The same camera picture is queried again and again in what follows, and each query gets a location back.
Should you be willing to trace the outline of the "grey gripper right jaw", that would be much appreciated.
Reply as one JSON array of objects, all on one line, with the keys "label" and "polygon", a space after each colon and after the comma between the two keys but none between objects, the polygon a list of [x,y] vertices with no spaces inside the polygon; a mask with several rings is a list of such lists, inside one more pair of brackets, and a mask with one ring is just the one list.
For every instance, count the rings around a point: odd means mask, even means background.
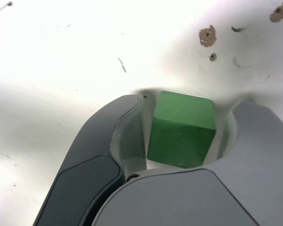
[{"label": "grey gripper right jaw", "polygon": [[283,122],[250,102],[234,110],[228,155],[204,167],[143,175],[117,189],[95,226],[283,226]]}]

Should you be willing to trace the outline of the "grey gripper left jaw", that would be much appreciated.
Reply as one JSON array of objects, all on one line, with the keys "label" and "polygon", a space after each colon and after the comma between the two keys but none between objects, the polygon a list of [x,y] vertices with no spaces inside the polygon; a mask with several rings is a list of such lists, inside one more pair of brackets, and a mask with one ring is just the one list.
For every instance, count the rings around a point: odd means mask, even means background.
[{"label": "grey gripper left jaw", "polygon": [[90,226],[127,177],[145,169],[142,98],[119,97],[82,126],[34,224]]}]

